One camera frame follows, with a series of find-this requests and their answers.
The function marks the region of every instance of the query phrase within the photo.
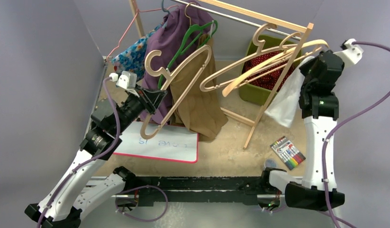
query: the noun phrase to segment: wooden clothing rack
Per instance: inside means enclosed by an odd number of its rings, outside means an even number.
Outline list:
[[[253,23],[253,22],[250,22],[250,21],[247,21],[247,20],[243,20],[243,19],[240,19],[240,18],[237,18],[237,17],[233,17],[233,16],[228,15],[228,14],[220,13],[220,12],[217,12],[217,11],[205,8],[205,7],[201,7],[201,6],[198,6],[196,4],[189,4],[188,2],[185,2],[185,1],[182,1],[182,0],[171,0],[171,1],[174,1],[174,2],[177,2],[177,3],[180,3],[180,4],[189,5],[190,7],[194,7],[194,8],[197,8],[199,10],[203,10],[203,11],[206,11],[206,12],[218,15],[218,16],[222,16],[222,17],[225,17],[225,18],[228,18],[228,19],[231,19],[231,20],[235,20],[235,21],[238,21],[238,22],[243,23],[243,24],[247,24],[247,25],[250,25],[250,26],[258,27],[258,28],[261,27],[261,25],[259,25],[259,24],[256,24],[256,23]],[[297,54],[301,51],[301,48],[304,45],[304,43],[306,42],[309,34],[311,33],[314,24],[309,23],[306,27],[304,27],[304,26],[297,25],[297,24],[294,24],[294,23],[291,23],[291,22],[288,22],[288,21],[277,19],[277,18],[274,18],[274,17],[271,17],[271,16],[267,16],[267,15],[258,13],[258,12],[254,12],[254,11],[251,11],[249,9],[244,9],[244,8],[241,8],[241,7],[238,7],[238,6],[234,6],[234,5],[225,3],[225,2],[221,2],[221,1],[218,1],[218,0],[198,0],[198,1],[205,2],[205,3],[211,4],[211,5],[214,5],[214,6],[223,8],[223,9],[226,9],[226,10],[230,10],[230,11],[233,11],[233,12],[237,12],[237,13],[249,16],[249,17],[253,17],[253,18],[262,20],[262,21],[267,22],[269,24],[275,25],[275,27],[279,26],[279,27],[284,27],[284,28],[290,29],[290,30],[294,31],[292,34],[288,34],[288,33],[276,30],[276,29],[272,28],[272,26],[270,26],[266,30],[268,30],[270,32],[273,32],[273,33],[276,33],[276,34],[279,34],[279,35],[284,35],[287,38],[298,40],[297,45],[294,48],[292,48],[292,52],[290,54],[286,55],[286,57],[287,57],[286,60],[288,59],[288,63],[285,65],[285,67],[284,67],[284,69],[283,69],[283,71],[282,71],[282,73],[281,73],[277,83],[273,87],[273,89],[272,89],[271,93],[269,94],[269,97],[266,100],[265,104],[260,108],[260,110],[259,110],[255,120],[250,120],[250,119],[248,119],[248,118],[246,118],[244,116],[241,116],[241,115],[236,114],[236,113],[234,113],[234,112],[232,112],[230,110],[222,108],[223,112],[227,116],[229,116],[229,117],[231,117],[231,118],[233,118],[233,119],[235,119],[235,120],[237,120],[239,122],[242,122],[242,123],[244,123],[246,125],[249,125],[251,127],[250,133],[249,133],[249,135],[248,135],[248,137],[247,137],[247,139],[245,141],[244,147],[243,147],[244,149],[246,149],[248,147],[248,144],[249,144],[249,142],[251,140],[251,137],[252,137],[252,135],[253,135],[253,133],[255,131],[255,128],[257,127],[257,125],[258,125],[258,123],[259,123],[263,113],[267,109],[268,105],[270,104],[271,100],[274,97],[274,94],[277,92],[281,82],[283,81],[285,75],[287,74],[287,72],[289,71],[291,65],[295,61],[295,59],[297,57]],[[133,15],[135,15],[136,12],[137,12],[136,0],[130,0],[130,5],[131,5],[132,13],[133,13]],[[139,37],[144,36],[143,26],[142,26],[141,19],[140,19],[139,15],[137,16],[137,18],[135,20],[135,24],[136,24],[136,27],[137,27],[137,30],[138,30]],[[232,84],[230,84],[229,85],[230,87],[226,88],[225,94],[227,95],[231,90],[233,90],[235,88],[238,88],[238,86],[235,86],[235,85],[236,84],[234,82]]]

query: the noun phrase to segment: purple garment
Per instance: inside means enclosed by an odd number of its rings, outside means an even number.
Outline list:
[[[189,0],[188,2],[194,2],[199,5],[199,3],[195,0]],[[188,7],[186,13],[191,17],[192,25],[198,24],[202,26],[213,20],[207,12],[194,7]],[[185,15],[185,5],[179,5],[175,11],[171,11],[170,15],[166,15],[164,17],[164,21],[166,20],[166,27],[161,27],[149,38],[148,47],[146,48],[146,56],[153,50],[160,50],[162,52],[161,56],[154,57],[150,63],[152,69],[154,70],[158,70],[160,67],[167,67],[180,48],[184,35],[190,26],[189,18]],[[210,27],[206,28],[203,33],[208,33],[209,30]],[[187,44],[189,44],[198,34],[199,32],[192,33],[190,38],[187,40]],[[196,41],[183,55],[176,59],[175,63],[173,63],[169,70],[172,72],[182,61],[184,61],[197,49],[197,46],[198,42]],[[144,88],[156,89],[158,87],[158,80],[159,77],[150,76],[147,72],[145,72],[142,86]],[[171,95],[170,88],[168,88],[167,91],[168,93],[166,97],[161,102],[156,113],[152,116],[152,120],[158,124],[161,123],[172,107],[173,97]],[[140,115],[141,120],[145,120],[147,114],[147,112],[142,112]]]

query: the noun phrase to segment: red-bordered whiteboard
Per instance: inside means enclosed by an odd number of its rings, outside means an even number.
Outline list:
[[[166,160],[172,162],[195,163],[198,161],[198,133],[185,127],[164,126],[152,139],[140,136],[142,122],[133,122],[120,136],[122,143],[114,154]],[[148,124],[146,133],[153,132],[158,125]]]

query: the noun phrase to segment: marker box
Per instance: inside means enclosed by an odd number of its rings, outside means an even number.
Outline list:
[[[289,170],[294,169],[306,158],[285,136],[280,137],[270,145],[272,150],[279,156]]]

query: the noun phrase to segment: clothing rack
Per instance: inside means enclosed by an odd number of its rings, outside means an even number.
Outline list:
[[[177,2],[177,3],[180,3],[180,4],[184,4],[184,5],[188,5],[189,4],[188,2],[182,1],[182,0],[171,0],[171,1],[174,1],[174,2]],[[198,10],[206,11],[208,13],[211,13],[211,14],[214,14],[214,15],[218,15],[218,16],[230,19],[230,20],[235,20],[235,21],[240,22],[240,23],[245,24],[245,25],[250,25],[250,26],[253,26],[253,27],[257,27],[257,28],[261,27],[261,25],[259,25],[257,23],[253,23],[253,22],[250,22],[250,21],[247,21],[247,20],[244,20],[244,19],[241,19],[241,18],[237,18],[237,17],[231,16],[231,15],[225,14],[225,13],[220,13],[220,12],[217,12],[215,10],[211,10],[211,9],[208,9],[208,8],[205,8],[205,7],[202,7],[202,6],[198,6],[198,5],[194,5],[194,4],[190,4],[189,6],[190,7],[194,7],[196,9],[198,9]],[[268,28],[266,30],[271,31],[271,32],[276,33],[276,34],[279,34],[279,35],[283,35],[283,36],[289,36],[290,35],[288,33],[285,33],[285,32],[282,32],[282,31],[279,31],[279,30],[276,30],[276,29],[272,29],[272,28]],[[296,37],[296,36],[293,36],[291,38],[295,39],[295,40],[300,40],[301,39],[300,37]]]
[[[247,20],[244,20],[244,19],[240,19],[240,18],[231,16],[231,15],[227,15],[227,14],[224,14],[224,13],[220,13],[220,12],[217,12],[217,11],[205,8],[205,7],[201,7],[201,6],[198,6],[198,5],[189,4],[188,2],[185,2],[185,1],[182,1],[182,0],[171,0],[171,1],[174,1],[174,2],[177,2],[177,3],[180,3],[180,4],[185,4],[187,6],[191,6],[191,7],[194,7],[196,9],[203,10],[203,11],[206,11],[208,13],[212,13],[212,14],[215,14],[215,15],[218,15],[218,16],[222,16],[222,17],[225,17],[225,18],[228,18],[228,19],[232,19],[234,21],[237,21],[237,22],[240,22],[240,23],[243,23],[243,24],[247,24],[247,25],[250,25],[250,26],[258,27],[259,29],[262,28],[262,26],[260,26],[260,25],[258,25],[256,23],[253,23],[253,22],[250,22],[250,21],[247,21]],[[256,117],[256,119],[254,121],[250,120],[250,119],[248,119],[248,118],[246,118],[244,116],[241,116],[239,114],[236,114],[236,113],[234,113],[234,112],[232,112],[230,110],[226,110],[226,109],[222,108],[223,112],[227,116],[233,118],[234,120],[242,122],[242,123],[244,123],[246,125],[249,125],[251,127],[250,133],[249,133],[249,135],[248,135],[248,137],[246,139],[245,145],[243,147],[244,149],[246,149],[248,147],[248,144],[249,144],[249,142],[251,140],[251,137],[252,137],[252,135],[253,135],[253,133],[254,133],[258,123],[261,120],[261,117],[263,116],[265,110],[268,108],[268,105],[272,101],[275,93],[277,92],[277,90],[279,88],[279,85],[281,84],[281,82],[283,81],[285,75],[289,71],[290,66],[293,64],[294,60],[296,59],[297,54],[301,51],[301,48],[302,48],[303,44],[306,42],[309,34],[311,33],[314,24],[309,23],[307,27],[303,27],[301,25],[297,25],[297,24],[294,24],[294,23],[291,23],[291,22],[288,22],[288,21],[284,21],[284,20],[281,20],[281,19],[270,17],[270,16],[267,16],[267,15],[264,15],[264,14],[261,14],[261,13],[258,13],[258,12],[251,11],[249,9],[244,9],[244,8],[241,8],[241,7],[238,7],[238,6],[234,6],[234,5],[231,5],[231,4],[228,4],[228,3],[225,3],[225,2],[221,2],[221,1],[218,1],[218,0],[198,0],[198,1],[205,2],[205,3],[211,4],[211,5],[214,5],[214,6],[223,8],[223,9],[226,9],[226,10],[230,10],[230,11],[237,12],[237,13],[240,13],[240,14],[243,14],[243,15],[255,18],[255,19],[259,19],[259,20],[265,21],[268,24],[275,25],[275,26],[273,26],[274,29],[271,28],[272,26],[270,26],[270,28],[267,29],[270,32],[286,36],[285,40],[290,39],[290,38],[298,40],[297,46],[293,48],[293,51],[292,51],[291,55],[289,56],[287,64],[283,68],[283,71],[282,71],[282,73],[281,73],[277,83],[275,84],[274,88],[272,89],[271,93],[269,94],[269,97],[267,98],[265,104],[260,108],[260,110],[259,110],[259,112],[257,114],[257,117]],[[136,8],[137,8],[136,0],[130,0],[130,2],[131,2],[130,5],[131,5],[132,13],[133,13],[133,15],[135,15],[136,14]],[[141,33],[143,32],[143,28],[142,28],[142,24],[141,24],[139,15],[137,17],[137,21],[135,22],[135,24],[137,26],[137,30],[138,30],[139,36],[141,37],[141,35],[142,35]],[[279,31],[279,30],[275,30],[279,26],[287,28],[287,29],[290,29],[290,30],[293,30],[295,32],[293,32],[292,34],[288,34],[288,33],[285,33],[285,32]],[[233,67],[234,66],[228,66],[226,68],[227,68],[227,70],[230,70]]]

